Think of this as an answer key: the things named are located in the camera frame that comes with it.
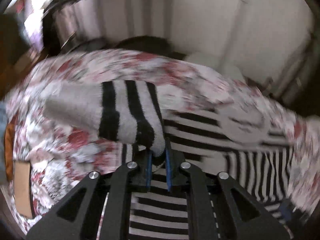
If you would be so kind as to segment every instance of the red floral pattern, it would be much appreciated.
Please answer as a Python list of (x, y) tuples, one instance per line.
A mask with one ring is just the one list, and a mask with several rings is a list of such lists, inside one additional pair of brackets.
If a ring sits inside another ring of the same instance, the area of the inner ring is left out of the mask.
[(14, 116), (16, 119), (13, 157), (32, 163), (31, 189), (36, 218), (29, 220), (18, 214), (12, 183), (1, 189), (25, 233), (90, 170), (112, 172), (121, 161), (120, 143), (97, 140), (86, 131), (44, 118), (42, 93), (51, 83), (58, 87), (63, 80), (100, 83), (114, 79), (154, 83), (163, 115), (168, 111), (195, 110), (212, 104), (255, 105), (285, 131), (294, 145), (296, 163), (292, 168), (298, 172), (290, 176), (289, 194), (293, 202), (302, 210), (312, 212), (314, 209), (320, 193), (317, 165), (320, 163), (320, 122), (303, 120), (264, 98), (258, 89), (226, 80), (207, 67), (113, 49), (46, 59), (5, 98), (9, 120)]

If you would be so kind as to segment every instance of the black and white striped sock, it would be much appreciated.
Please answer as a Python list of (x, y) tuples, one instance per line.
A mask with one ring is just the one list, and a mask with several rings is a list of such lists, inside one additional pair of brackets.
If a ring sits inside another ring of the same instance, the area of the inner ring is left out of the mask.
[(97, 131), (108, 140), (143, 145), (153, 151), (155, 158), (164, 158), (162, 117), (152, 83), (63, 83), (56, 94), (46, 99), (44, 116)]

